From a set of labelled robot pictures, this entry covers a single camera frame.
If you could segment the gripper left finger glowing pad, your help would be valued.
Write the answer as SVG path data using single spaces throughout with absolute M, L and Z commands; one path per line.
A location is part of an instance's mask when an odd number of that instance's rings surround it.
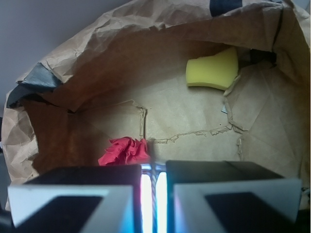
M 8 187 L 14 233 L 149 233 L 140 165 L 61 167 Z

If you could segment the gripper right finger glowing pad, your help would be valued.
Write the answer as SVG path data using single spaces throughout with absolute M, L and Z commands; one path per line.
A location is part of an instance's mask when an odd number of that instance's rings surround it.
M 293 233 L 302 182 L 252 162 L 169 160 L 159 176 L 161 233 Z

